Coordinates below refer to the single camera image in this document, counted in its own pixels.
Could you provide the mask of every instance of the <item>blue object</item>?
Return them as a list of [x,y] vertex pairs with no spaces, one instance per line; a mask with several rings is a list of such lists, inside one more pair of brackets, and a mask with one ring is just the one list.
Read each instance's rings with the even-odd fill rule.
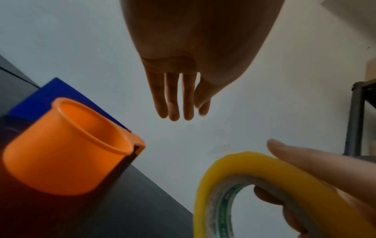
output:
[[9,111],[9,116],[19,117],[30,122],[36,122],[46,112],[51,109],[51,103],[56,98],[69,98],[80,102],[89,108],[93,109],[97,113],[101,114],[105,118],[113,121],[122,128],[128,130],[115,118],[110,116],[94,102],[90,101],[87,97],[79,93],[77,90],[64,83],[58,78],[54,78],[49,83],[44,85],[38,91],[27,97],[24,101],[19,103],[16,107]]

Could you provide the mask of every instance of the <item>orange plastic cup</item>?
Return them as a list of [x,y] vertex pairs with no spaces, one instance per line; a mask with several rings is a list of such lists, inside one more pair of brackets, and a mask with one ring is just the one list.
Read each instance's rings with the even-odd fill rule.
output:
[[71,196],[95,189],[133,149],[105,117],[57,98],[50,111],[6,147],[3,160],[10,174],[27,186]]

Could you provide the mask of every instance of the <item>human hand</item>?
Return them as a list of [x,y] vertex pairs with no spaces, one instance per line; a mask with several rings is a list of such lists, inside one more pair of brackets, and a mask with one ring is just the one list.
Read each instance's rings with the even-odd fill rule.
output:
[[[284,0],[120,0],[160,117],[206,115],[210,99],[236,80],[261,48]],[[197,73],[201,78],[195,89]]]
[[[322,181],[376,226],[376,164],[314,149],[288,146],[276,140],[268,141],[268,149],[278,159]],[[282,201],[259,187],[255,187],[254,192],[263,201],[283,205]],[[286,207],[283,207],[283,215],[289,226],[301,233],[299,237],[313,238]]]

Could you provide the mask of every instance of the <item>white wall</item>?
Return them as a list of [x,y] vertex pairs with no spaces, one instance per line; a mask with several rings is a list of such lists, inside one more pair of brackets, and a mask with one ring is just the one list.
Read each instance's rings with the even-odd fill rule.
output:
[[[342,153],[350,88],[376,45],[317,1],[287,0],[251,67],[214,98],[209,115],[175,123],[154,110],[117,0],[6,1],[0,54],[40,85],[61,78],[143,138],[134,165],[192,211],[200,178],[226,154],[268,153],[271,137]],[[250,189],[233,213],[237,238],[295,235],[280,208]]]

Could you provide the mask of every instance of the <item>tape roll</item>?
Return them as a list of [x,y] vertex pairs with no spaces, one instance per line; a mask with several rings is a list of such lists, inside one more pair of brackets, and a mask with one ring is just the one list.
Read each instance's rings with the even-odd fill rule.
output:
[[285,203],[312,238],[375,238],[376,229],[313,176],[259,153],[228,155],[215,162],[197,189],[195,238],[233,238],[231,206],[254,184]]

